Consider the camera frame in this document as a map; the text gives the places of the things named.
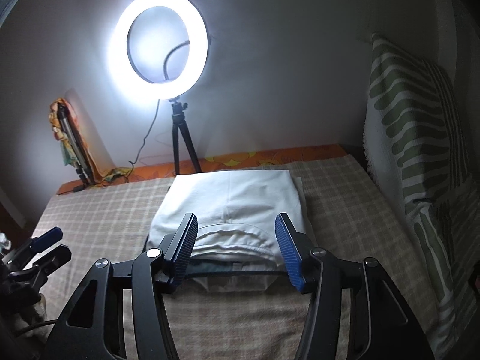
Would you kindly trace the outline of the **folded tripod with colourful cloth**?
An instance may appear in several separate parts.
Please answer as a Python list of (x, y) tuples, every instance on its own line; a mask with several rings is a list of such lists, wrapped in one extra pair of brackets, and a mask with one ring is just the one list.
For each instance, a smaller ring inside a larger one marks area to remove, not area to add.
[(128, 176), (128, 169), (117, 167), (83, 104), (60, 97), (49, 106), (49, 124), (59, 142), (64, 164), (75, 169), (79, 192), (90, 187), (106, 187)]

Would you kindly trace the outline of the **white garment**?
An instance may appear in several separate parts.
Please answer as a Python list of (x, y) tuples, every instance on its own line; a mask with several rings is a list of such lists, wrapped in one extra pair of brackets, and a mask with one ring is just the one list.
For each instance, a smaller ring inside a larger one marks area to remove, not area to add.
[(151, 222), (148, 247), (174, 233), (185, 214), (198, 220), (193, 257), (283, 265), (275, 219), (286, 213), (295, 229), (313, 239), (301, 177), (288, 170), (221, 171), (177, 176)]

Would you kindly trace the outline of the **orange floral bed sheet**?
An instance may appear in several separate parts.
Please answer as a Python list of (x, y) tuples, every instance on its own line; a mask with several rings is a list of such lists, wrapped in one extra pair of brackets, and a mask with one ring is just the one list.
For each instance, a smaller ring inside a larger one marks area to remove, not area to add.
[[(223, 154), (209, 158), (201, 158), (199, 163), (204, 172), (215, 172), (219, 170), (236, 170), (248, 167), (285, 165), (293, 162), (340, 158), (346, 155), (347, 152), (341, 147), (341, 145), (318, 145), (237, 154)], [(168, 177), (174, 177), (173, 163), (137, 167), (128, 177), (128, 182), (134, 183)]]

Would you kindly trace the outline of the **green striped pillow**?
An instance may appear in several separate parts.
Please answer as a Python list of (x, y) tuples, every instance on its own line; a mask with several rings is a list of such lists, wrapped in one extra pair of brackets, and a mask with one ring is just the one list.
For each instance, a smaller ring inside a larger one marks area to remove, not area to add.
[(428, 337), (445, 358), (477, 307), (479, 184), (445, 70), (372, 35), (364, 149), (377, 187), (419, 252), (436, 297)]

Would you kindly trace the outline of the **dark folded garment underneath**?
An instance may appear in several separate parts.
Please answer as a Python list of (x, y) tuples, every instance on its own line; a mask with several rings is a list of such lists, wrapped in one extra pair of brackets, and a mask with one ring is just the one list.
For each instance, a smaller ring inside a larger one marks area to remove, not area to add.
[(274, 267), (270, 262), (222, 261), (195, 258), (192, 254), (184, 280), (176, 290), (193, 281), (210, 293), (264, 292), (282, 276), (287, 276), (286, 269)]

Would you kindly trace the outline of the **black light tripod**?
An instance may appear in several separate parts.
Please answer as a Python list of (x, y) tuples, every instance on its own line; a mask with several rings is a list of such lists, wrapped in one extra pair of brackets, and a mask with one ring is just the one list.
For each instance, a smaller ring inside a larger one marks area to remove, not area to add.
[(170, 99), (169, 102), (172, 107), (172, 151), (175, 175), (177, 176), (181, 174), (179, 135), (181, 135), (183, 138), (187, 152), (190, 155), (190, 160), (193, 165), (194, 171), (196, 173), (202, 173), (203, 171), (199, 163), (199, 158), (194, 148), (191, 134), (185, 120), (185, 110), (187, 109), (188, 104), (180, 102), (178, 97)]

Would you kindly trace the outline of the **pink plaid bed blanket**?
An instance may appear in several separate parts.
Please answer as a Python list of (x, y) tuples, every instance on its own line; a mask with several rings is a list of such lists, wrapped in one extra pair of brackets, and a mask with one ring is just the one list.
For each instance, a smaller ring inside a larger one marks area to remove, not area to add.
[[(438, 317), (431, 282), (416, 250), (367, 172), (351, 156), (294, 162), (286, 170), (302, 180), (316, 243), (341, 259), (374, 257), (383, 265), (429, 330)], [(142, 252), (152, 219), (171, 179), (121, 184), (52, 197), (35, 234), (64, 233), (72, 260), (51, 275), (42, 293), (49, 318), (99, 258), (114, 263)], [(164, 299), (182, 359), (292, 359), (309, 298), (286, 275), (217, 267), (213, 276), (186, 280)]]

